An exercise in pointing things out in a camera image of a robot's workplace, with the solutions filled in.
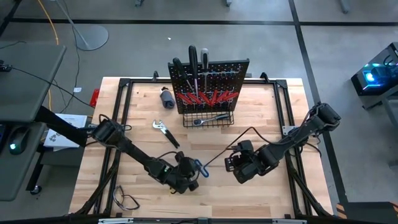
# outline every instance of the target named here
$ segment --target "computer mouse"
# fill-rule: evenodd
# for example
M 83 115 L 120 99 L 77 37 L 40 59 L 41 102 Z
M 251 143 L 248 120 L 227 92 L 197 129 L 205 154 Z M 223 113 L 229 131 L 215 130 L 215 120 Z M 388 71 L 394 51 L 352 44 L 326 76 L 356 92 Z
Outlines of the computer mouse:
M 10 153 L 12 155 L 19 155 L 25 151 L 28 133 L 29 128 L 23 126 L 18 127 L 11 132 L 8 144 Z

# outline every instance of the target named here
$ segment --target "gray floor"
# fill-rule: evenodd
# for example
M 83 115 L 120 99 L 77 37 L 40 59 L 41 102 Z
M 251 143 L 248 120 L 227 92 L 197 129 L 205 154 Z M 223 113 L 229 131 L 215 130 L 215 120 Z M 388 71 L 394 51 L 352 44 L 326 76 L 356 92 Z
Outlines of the gray floor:
M 234 0 L 230 8 L 223 1 L 147 0 L 141 8 L 133 0 L 67 0 L 74 19 L 148 19 L 148 20 L 221 20 L 221 21 L 292 21 L 288 0 Z M 394 0 L 351 0 L 352 11 L 344 15 L 338 1 L 295 1 L 301 21 L 395 22 L 398 4 Z M 44 4 L 53 18 L 63 19 L 52 1 Z M 7 10 L 0 10 L 4 17 Z M 45 18 L 35 1 L 23 1 L 15 17 Z M 89 25 L 79 25 L 82 29 Z M 187 48 L 195 44 L 207 47 L 212 60 L 250 58 L 250 73 L 258 77 L 303 78 L 307 100 L 313 105 L 307 74 L 294 26 L 244 25 L 104 25 L 109 31 L 108 43 L 92 52 L 79 51 L 80 75 L 77 97 L 89 101 L 105 76 L 148 77 L 157 70 L 168 76 L 167 62 L 174 57 L 187 61 Z M 72 90 L 77 70 L 77 56 L 70 25 L 56 24 L 60 43 L 67 54 L 56 80 Z M 367 112 L 349 82 L 361 66 L 397 40 L 396 27 L 302 27 L 315 81 L 322 101 L 343 118 L 331 133 L 346 193 L 351 202 L 398 201 L 398 175 L 387 163 L 398 158 L 396 130 L 383 108 Z M 49 24 L 10 23 L 1 41 L 54 44 Z M 53 98 L 60 92 L 52 88 Z M 53 110 L 64 107 L 53 100 Z M 74 101 L 68 113 L 92 114 L 93 110 Z M 323 151 L 323 168 L 331 201 L 338 201 L 331 170 Z M 77 168 L 48 167 L 40 179 L 44 191 L 33 197 L 21 190 L 14 202 L 1 202 L 0 220 L 48 217 L 68 212 Z M 34 203 L 29 212 L 15 208 Z

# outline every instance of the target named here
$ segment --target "red object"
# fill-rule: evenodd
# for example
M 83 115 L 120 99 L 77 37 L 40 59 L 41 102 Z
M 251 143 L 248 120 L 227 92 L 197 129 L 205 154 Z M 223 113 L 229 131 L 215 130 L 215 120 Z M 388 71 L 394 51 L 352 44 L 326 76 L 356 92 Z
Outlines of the red object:
M 198 94 L 208 105 L 210 105 L 210 100 L 207 98 L 207 96 L 203 92 L 198 92 Z
M 210 106 L 214 106 L 214 104 L 216 103 L 216 100 L 217 100 L 217 93 L 218 93 L 217 90 L 215 90 L 215 91 L 213 92 L 213 97 L 211 98 Z
M 221 94 L 221 95 L 217 98 L 216 103 L 219 103 L 219 102 L 223 101 L 224 97 L 226 97 L 226 95 L 228 95 L 228 93 L 229 93 L 229 91 L 226 90 L 223 94 Z
M 90 100 L 90 106 L 95 107 L 97 105 L 98 95 L 100 95 L 100 89 L 94 89 L 93 95 L 91 96 Z
M 201 101 L 192 93 L 187 93 L 187 95 L 193 99 L 197 104 L 201 104 Z
M 237 97 L 238 95 L 239 95 L 238 92 L 231 93 L 228 96 L 224 97 L 224 100 L 233 99 L 233 98 Z
M 184 96 L 182 93 L 177 93 L 177 96 L 178 96 L 181 100 L 187 102 L 189 105 L 193 104 L 192 101 L 191 101 L 188 97 Z

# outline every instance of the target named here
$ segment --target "screwdriver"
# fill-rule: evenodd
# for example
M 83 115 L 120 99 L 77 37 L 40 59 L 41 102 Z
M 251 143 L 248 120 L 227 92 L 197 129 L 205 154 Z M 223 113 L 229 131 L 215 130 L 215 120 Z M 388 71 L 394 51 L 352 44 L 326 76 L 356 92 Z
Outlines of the screwdriver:
M 191 83 L 188 81 L 187 74 L 185 73 L 184 67 L 182 66 L 182 63 L 181 63 L 180 59 L 174 58 L 173 59 L 173 64 L 174 64 L 175 68 L 177 69 L 178 73 L 182 76 L 182 78 L 187 81 L 187 83 L 188 83 L 189 87 L 191 88 L 192 92 L 194 92 L 193 88 L 191 86 Z
M 201 60 L 201 65 L 203 67 L 203 75 L 205 76 L 205 93 L 207 91 L 207 75 L 208 69 L 209 69 L 209 50 L 207 49 L 202 49 L 200 51 L 200 60 Z
M 189 53 L 189 64 L 191 65 L 193 79 L 195 80 L 195 90 L 196 90 L 196 93 L 197 93 L 197 97 L 199 97 L 199 94 L 198 94 L 198 55 L 197 55 L 197 48 L 194 45 L 189 46 L 188 53 Z

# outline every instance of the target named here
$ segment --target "wooden workbench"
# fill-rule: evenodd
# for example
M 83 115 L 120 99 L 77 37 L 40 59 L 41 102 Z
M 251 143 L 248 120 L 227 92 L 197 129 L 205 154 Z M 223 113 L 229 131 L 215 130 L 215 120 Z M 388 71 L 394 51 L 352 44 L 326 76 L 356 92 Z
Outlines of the wooden workbench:
M 94 123 L 98 122 L 99 114 L 111 117 L 118 83 L 119 78 L 103 79 L 94 113 Z M 300 124 L 308 111 L 303 83 L 299 78 L 287 79 L 287 83 L 295 123 Z M 163 108 L 159 98 L 162 86 L 172 89 L 171 85 L 156 83 L 134 84 L 132 89 L 127 120 L 127 124 L 132 126 L 132 131 L 127 131 L 126 136 L 150 156 L 156 157 L 175 150 L 161 131 L 152 127 L 154 119 L 161 119 L 165 123 L 180 143 L 179 150 L 182 150 L 186 156 L 201 160 L 202 163 L 215 157 L 250 126 L 256 127 L 271 141 L 278 141 L 281 138 L 272 85 L 244 85 L 234 112 L 235 124 L 228 128 L 206 129 L 184 128 L 182 115 L 177 113 L 176 108 L 172 110 Z M 123 106 L 124 97 L 121 101 L 119 122 Z M 255 149 L 264 144 L 252 131 L 241 138 L 244 139 L 250 139 Z M 92 144 L 85 149 L 70 212 L 81 208 L 97 187 L 104 151 L 104 147 L 99 144 Z M 208 168 L 210 177 L 206 179 L 201 176 L 198 180 L 199 188 L 195 191 L 188 190 L 182 195 L 172 195 L 167 185 L 156 182 L 147 175 L 142 165 L 127 154 L 122 154 L 117 185 L 122 185 L 125 194 L 135 197 L 141 207 L 133 212 L 123 212 L 113 203 L 113 214 L 123 212 L 124 217 L 158 218 L 283 218 L 286 213 L 293 215 L 284 159 L 280 161 L 279 167 L 264 177 L 257 175 L 242 185 L 236 181 L 232 173 L 225 171 L 224 158 L 228 156 L 229 153 L 226 152 L 210 165 Z M 165 156 L 164 159 L 175 164 L 173 154 Z M 319 153 L 311 147 L 304 147 L 302 160 L 309 189 L 326 211 L 332 213 Z M 105 207 L 107 194 L 108 188 L 103 194 L 101 211 Z M 302 194 L 299 190 L 298 197 L 304 211 Z M 127 201 L 129 202 L 127 205 L 133 205 L 129 199 Z

